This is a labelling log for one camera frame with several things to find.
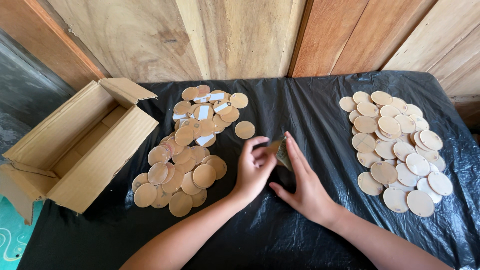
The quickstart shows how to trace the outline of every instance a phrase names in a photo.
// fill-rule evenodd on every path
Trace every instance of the hand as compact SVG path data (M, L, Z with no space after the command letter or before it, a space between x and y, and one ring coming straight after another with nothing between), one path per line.
M276 166L275 154L267 154L266 147L253 150L255 145L266 143L267 137L255 137L245 142L239 159L237 184L233 195L251 203L263 190L268 177Z
M287 136L288 156L297 178L297 191L291 194L281 185L273 182L270 183L270 187L304 217L326 228L331 228L345 208L335 203L327 194L290 132L285 132L285 136Z

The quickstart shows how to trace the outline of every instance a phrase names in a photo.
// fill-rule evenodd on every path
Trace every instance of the black tablecloth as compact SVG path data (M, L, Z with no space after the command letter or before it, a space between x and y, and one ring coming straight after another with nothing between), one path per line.
M83 215L48 200L19 269L118 269L150 239L179 222L168 208L139 208L132 201L132 181L148 172L149 150L173 131L172 109L182 91L206 84L212 90L245 93L250 103L240 121L250 121L256 135L279 139L290 131L332 199L360 217L420 246L449 266L480 265L480 150L437 80L427 73L371 72L298 79L256 79L142 84L158 100L138 106L159 126ZM342 97L357 91L385 91L419 106L431 130L441 136L445 174L454 193L436 204L435 214L389 210L382 195L369 196L357 185L367 171L350 141L351 123L340 109ZM236 123L217 136L210 152L228 165L227 175L208 189L206 202L186 217L226 196L235 184L244 140ZM274 171L270 181L278 181ZM306 220L267 186L228 221L185 266L186 269L374 268L355 247L331 231Z

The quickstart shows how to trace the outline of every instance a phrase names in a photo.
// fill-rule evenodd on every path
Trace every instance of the pile of wooden discs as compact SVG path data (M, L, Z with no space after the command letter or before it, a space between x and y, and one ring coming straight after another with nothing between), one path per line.
M169 205L176 217L201 206L207 197L206 189L227 173L227 164L210 155L207 147L240 117L238 109L248 105L248 98L242 93L210 93L210 87L205 85L185 89L182 98L184 101L173 108L175 132L150 151L148 163L152 168L132 183L133 200L138 207L151 205L159 209ZM255 134L255 127L243 121L236 125L235 133L248 139ZM197 145L190 147L193 141Z
M435 204L453 193L451 181L442 172L445 160L438 150L443 141L413 104L385 92L356 92L340 100L349 112L352 145L357 159L370 172L358 176L360 189L380 195L396 213L409 209L420 217L435 212Z

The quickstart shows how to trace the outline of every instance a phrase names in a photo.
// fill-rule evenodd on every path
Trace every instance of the left hand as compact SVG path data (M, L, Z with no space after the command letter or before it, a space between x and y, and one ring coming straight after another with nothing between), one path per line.
M275 154L266 152L266 147L253 150L255 145L266 143L267 137L255 137L245 142L239 159L237 184L232 195L251 203L263 190L277 164Z

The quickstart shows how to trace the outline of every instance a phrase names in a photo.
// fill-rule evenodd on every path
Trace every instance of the right hand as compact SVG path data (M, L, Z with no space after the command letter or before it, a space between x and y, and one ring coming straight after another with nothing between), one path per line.
M304 217L326 228L331 228L346 209L335 203L327 194L290 132L285 132L285 136L287 136L288 156L297 179L297 191L291 194L274 182L270 183L270 187Z

